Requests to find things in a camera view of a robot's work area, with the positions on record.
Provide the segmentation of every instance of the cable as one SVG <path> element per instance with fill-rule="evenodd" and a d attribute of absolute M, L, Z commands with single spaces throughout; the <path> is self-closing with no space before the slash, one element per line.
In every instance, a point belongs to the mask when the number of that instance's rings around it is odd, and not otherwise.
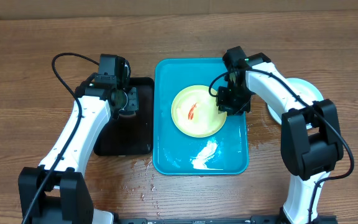
<path fill-rule="evenodd" d="M 53 165 L 51 166 L 51 168 L 49 169 L 49 171 L 47 172 L 47 175 L 45 176 L 44 180 L 42 181 L 42 183 L 40 184 L 38 190 L 36 191 L 35 195 L 34 195 L 34 198 L 32 199 L 31 203 L 30 203 L 30 206 L 29 208 L 27 209 L 26 213 L 25 213 L 25 216 L 23 218 L 23 221 L 22 221 L 22 224 L 25 224 L 27 223 L 29 217 L 30 217 L 30 213 L 35 205 L 35 203 L 37 202 L 37 199 L 39 198 L 41 192 L 44 191 L 44 188 L 48 182 L 48 179 L 50 178 L 53 170 L 55 170 L 57 164 L 59 163 L 60 159 L 63 157 L 68 145 L 70 144 L 71 140 L 73 139 L 74 135 L 75 135 L 75 132 L 77 131 L 79 125 L 80 125 L 80 122 L 81 122 L 81 118 L 82 118 L 82 107 L 81 107 L 81 103 L 80 101 L 78 100 L 78 98 L 75 96 L 73 90 L 71 90 L 71 88 L 67 85 L 66 82 L 63 81 L 63 79 L 60 77 L 60 75 L 58 74 L 58 72 L 56 71 L 56 68 L 55 68 L 55 61 L 57 58 L 61 57 L 61 56 L 66 56 L 66 55 L 71 55 L 71 56 L 76 56 L 76 57 L 80 57 L 80 58 L 83 58 L 85 60 L 88 60 L 90 62 L 93 62 L 94 64 L 96 65 L 99 65 L 98 62 L 88 58 L 88 57 L 85 57 L 83 55 L 80 55 L 80 54 L 76 54 L 76 53 L 61 53 L 61 54 L 58 54 L 56 55 L 53 59 L 52 59 L 52 70 L 54 72 L 54 74 L 56 75 L 56 77 L 59 79 L 59 81 L 63 84 L 64 87 L 66 87 L 66 89 L 68 90 L 68 92 L 74 97 L 74 100 L 76 101 L 77 105 L 78 105 L 78 118 L 77 118 L 77 122 L 75 123 L 75 126 L 73 128 L 73 131 L 71 132 L 70 136 L 68 137 L 65 145 L 63 146 L 62 150 L 60 151 L 60 153 L 57 155 L 56 157 L 56 160 L 55 162 L 53 163 Z"/>
<path fill-rule="evenodd" d="M 225 75 L 227 75 L 227 74 L 229 74 L 229 72 L 225 72 L 225 73 L 223 73 L 222 75 L 216 77 L 216 78 L 211 82 L 211 84 L 209 85 L 208 93 L 209 93 L 212 97 L 218 97 L 217 95 L 214 95 L 214 94 L 211 93 L 212 86 L 215 84 L 215 82 L 216 82 L 218 79 L 222 78 L 223 76 L 225 76 Z"/>
<path fill-rule="evenodd" d="M 249 69 L 246 69 L 246 71 L 250 71 L 250 72 L 257 72 L 257 73 L 261 73 L 261 74 L 264 74 L 264 75 L 268 75 L 272 78 L 274 78 L 275 80 L 277 80 L 284 88 L 286 88 L 288 90 L 288 92 L 291 93 L 291 95 L 296 99 L 298 100 L 303 106 L 307 107 L 307 108 L 310 108 L 313 113 L 317 116 L 317 118 L 323 122 L 335 135 L 336 137 L 342 142 L 343 146 L 345 147 L 346 149 L 346 152 L 347 154 L 349 155 L 349 159 L 350 159 L 350 168 L 349 170 L 343 174 L 343 175 L 338 175 L 338 176 L 334 176 L 334 177 L 326 177 L 326 178 L 323 178 L 321 180 L 318 180 L 316 182 L 316 185 L 314 186 L 314 189 L 313 189 L 313 193 L 312 193 L 312 196 L 311 196 L 311 200 L 310 200 L 310 206 L 309 206 L 309 221 L 308 223 L 310 224 L 311 223 L 311 214 L 312 214 L 312 209 L 313 209 L 313 204 L 314 204 L 314 200 L 315 200 L 315 197 L 316 197 L 316 194 L 317 194 L 317 189 L 318 187 L 320 186 L 321 183 L 323 183 L 324 181 L 327 181 L 327 180 L 339 180 L 339 179 L 343 179 L 345 177 L 348 177 L 350 176 L 350 174 L 353 172 L 354 170 L 354 157 L 353 157 L 353 154 L 352 154 L 352 151 L 349 147 L 349 145 L 347 144 L 347 142 L 345 141 L 345 139 L 343 139 L 343 137 L 334 129 L 334 127 L 332 127 L 327 120 L 325 120 L 325 118 L 323 116 L 321 116 L 312 106 L 310 106 L 309 104 L 307 104 L 306 102 L 304 102 L 300 96 L 298 96 L 283 80 L 281 80 L 280 78 L 278 78 L 277 76 L 275 76 L 274 74 L 272 73 L 269 73 L 269 72 L 265 72 L 263 70 L 258 70 L 258 69 L 253 69 L 253 68 L 249 68 Z"/>

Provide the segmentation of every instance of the blue tray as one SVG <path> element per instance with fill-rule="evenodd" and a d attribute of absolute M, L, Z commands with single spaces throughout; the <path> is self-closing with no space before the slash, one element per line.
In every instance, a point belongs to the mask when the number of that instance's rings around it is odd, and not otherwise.
<path fill-rule="evenodd" d="M 155 69 L 153 164 L 166 175 L 240 174 L 248 166 L 246 116 L 228 116 L 214 135 L 193 138 L 173 123 L 175 96 L 192 85 L 206 85 L 226 72 L 221 58 L 166 59 Z M 226 86 L 222 79 L 213 88 Z"/>

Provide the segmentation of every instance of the wooden table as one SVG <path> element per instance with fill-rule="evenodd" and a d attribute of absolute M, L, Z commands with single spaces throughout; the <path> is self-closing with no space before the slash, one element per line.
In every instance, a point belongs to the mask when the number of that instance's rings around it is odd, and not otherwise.
<path fill-rule="evenodd" d="M 154 77 L 164 58 L 221 57 L 237 45 L 249 55 L 264 52 L 284 76 L 310 81 L 335 102 L 356 169 L 324 185 L 318 211 L 358 223 L 358 11 L 0 21 L 0 223 L 21 221 L 17 177 L 48 153 L 72 108 L 52 73 L 54 55 L 118 54 L 130 61 L 134 77 Z M 72 88 L 97 71 L 73 57 L 60 58 L 57 69 Z M 241 175 L 164 176 L 148 166 L 151 155 L 92 154 L 86 184 L 95 207 L 153 219 L 278 213 L 290 177 L 280 156 L 280 126 L 258 96 L 247 123 L 250 164 Z M 333 175 L 348 167 L 345 156 Z"/>

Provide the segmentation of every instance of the black tray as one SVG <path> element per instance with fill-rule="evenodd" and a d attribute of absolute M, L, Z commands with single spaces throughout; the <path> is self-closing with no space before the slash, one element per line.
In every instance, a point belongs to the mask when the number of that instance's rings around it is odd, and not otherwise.
<path fill-rule="evenodd" d="M 135 115 L 110 119 L 93 148 L 98 156 L 144 155 L 153 149 L 154 81 L 131 78 L 129 86 L 137 88 L 139 110 Z"/>

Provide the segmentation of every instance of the orange mark on plate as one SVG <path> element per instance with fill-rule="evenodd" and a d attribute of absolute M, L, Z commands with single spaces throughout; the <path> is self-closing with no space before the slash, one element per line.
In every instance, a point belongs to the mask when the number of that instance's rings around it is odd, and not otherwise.
<path fill-rule="evenodd" d="M 194 109 L 197 107 L 197 103 L 193 104 L 193 106 L 191 106 L 191 109 L 189 111 L 189 115 L 188 115 L 188 119 L 192 120 L 194 118 Z"/>

